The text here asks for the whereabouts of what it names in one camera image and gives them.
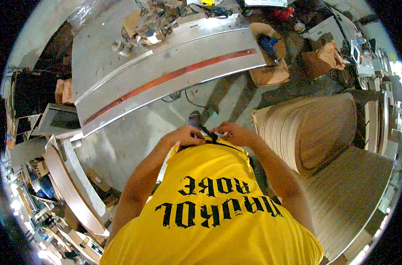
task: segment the yellow shirt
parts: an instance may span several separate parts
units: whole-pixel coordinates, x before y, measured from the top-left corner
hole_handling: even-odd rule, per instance
[[[171,156],[163,183],[100,264],[318,264],[320,243],[262,194],[247,153],[235,148]]]

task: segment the man's arm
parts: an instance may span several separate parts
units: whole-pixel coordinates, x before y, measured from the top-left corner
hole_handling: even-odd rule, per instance
[[[212,131],[228,133],[224,140],[236,146],[248,146],[256,154],[267,175],[267,182],[282,206],[295,220],[313,232],[313,223],[303,189],[289,166],[258,135],[234,123],[223,122]]]
[[[140,215],[154,188],[167,153],[176,143],[182,146],[201,145],[205,140],[199,130],[189,125],[182,126],[161,138],[154,150],[135,168],[127,180],[111,224],[107,245],[124,225]]]

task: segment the red stripe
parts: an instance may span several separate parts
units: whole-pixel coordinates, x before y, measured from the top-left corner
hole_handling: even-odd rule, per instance
[[[234,59],[234,58],[238,58],[238,57],[242,57],[242,56],[247,56],[250,54],[256,54],[257,51],[255,49],[251,49],[251,50],[242,50],[239,52],[235,52],[235,53],[229,53],[226,55],[222,55],[222,56],[218,56],[215,58],[211,58],[205,61],[201,61],[199,63],[196,64],[192,64],[190,66],[186,66],[184,68],[181,68],[179,70],[176,70],[174,72],[170,72],[168,74],[165,74],[161,77],[158,77],[157,79],[152,80],[151,82],[146,83],[145,85],[142,85],[132,91],[130,91],[129,93],[125,94],[124,96],[114,100],[113,102],[111,102],[110,104],[108,104],[107,106],[105,106],[104,108],[102,108],[101,110],[99,110],[97,113],[93,114],[92,116],[90,116],[87,120],[85,120],[83,122],[83,126],[85,126],[86,124],[88,124],[89,122],[93,121],[94,119],[96,119],[97,117],[101,116],[102,114],[104,114],[105,112],[107,112],[108,110],[112,109],[113,107],[117,106],[118,104],[128,100],[131,97],[134,97],[142,92],[144,92],[145,90],[148,90],[152,87],[155,87],[161,83],[167,82],[173,78],[179,77],[181,75],[187,74],[189,72],[198,70],[200,68],[212,65],[212,64],[216,64],[222,61],[227,61],[230,59]]]

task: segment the workshop clutter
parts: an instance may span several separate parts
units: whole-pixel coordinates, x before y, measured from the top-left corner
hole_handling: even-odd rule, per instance
[[[281,35],[271,26],[252,23],[250,30],[260,45],[266,66],[250,70],[251,78],[257,86],[270,86],[288,82],[289,71],[284,60],[286,45]]]
[[[63,105],[74,105],[73,82],[72,79],[58,79],[55,89],[55,103]]]
[[[304,72],[310,80],[329,73],[332,69],[342,70],[345,67],[333,40],[319,50],[301,53],[301,60]]]

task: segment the person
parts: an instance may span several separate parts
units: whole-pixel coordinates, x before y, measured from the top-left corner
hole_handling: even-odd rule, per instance
[[[211,132],[226,136],[212,141],[184,125],[135,168],[100,264],[319,264],[323,249],[292,170],[247,128],[223,122]],[[255,153],[282,205],[260,191],[240,146]]]

